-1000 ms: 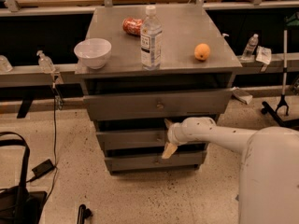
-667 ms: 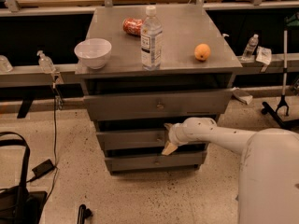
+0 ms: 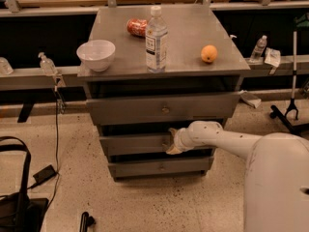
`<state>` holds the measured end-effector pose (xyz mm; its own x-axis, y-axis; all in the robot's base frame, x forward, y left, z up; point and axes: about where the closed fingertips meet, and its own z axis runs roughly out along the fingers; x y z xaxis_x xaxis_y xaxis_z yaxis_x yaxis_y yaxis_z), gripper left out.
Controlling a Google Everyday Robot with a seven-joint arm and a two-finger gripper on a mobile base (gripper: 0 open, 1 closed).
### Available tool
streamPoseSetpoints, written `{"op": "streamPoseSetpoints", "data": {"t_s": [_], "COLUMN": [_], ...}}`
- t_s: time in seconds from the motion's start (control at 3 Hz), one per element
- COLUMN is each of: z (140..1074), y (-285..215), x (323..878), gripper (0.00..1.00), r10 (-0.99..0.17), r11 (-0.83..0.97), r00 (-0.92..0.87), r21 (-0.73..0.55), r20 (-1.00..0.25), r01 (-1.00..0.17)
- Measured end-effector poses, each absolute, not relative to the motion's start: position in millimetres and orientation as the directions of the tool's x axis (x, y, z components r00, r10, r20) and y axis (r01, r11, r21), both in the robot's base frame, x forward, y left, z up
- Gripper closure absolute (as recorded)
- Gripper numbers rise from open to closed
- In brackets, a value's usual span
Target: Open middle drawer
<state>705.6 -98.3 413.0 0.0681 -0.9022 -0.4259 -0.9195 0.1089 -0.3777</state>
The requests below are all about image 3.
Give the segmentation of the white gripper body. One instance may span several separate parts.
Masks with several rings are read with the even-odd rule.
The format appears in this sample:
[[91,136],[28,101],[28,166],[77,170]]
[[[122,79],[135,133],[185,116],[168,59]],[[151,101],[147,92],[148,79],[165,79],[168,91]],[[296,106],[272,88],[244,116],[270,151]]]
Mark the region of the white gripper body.
[[174,135],[174,146],[178,152],[186,152],[194,148],[193,141],[191,140],[187,129],[182,128],[177,130]]

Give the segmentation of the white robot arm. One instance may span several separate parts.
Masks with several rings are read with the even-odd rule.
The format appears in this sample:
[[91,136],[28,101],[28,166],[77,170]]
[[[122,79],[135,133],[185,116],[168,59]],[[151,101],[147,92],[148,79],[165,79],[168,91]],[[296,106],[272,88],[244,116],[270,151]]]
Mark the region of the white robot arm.
[[244,232],[309,232],[307,139],[283,132],[260,136],[226,131],[212,121],[170,132],[169,155],[213,146],[246,160]]

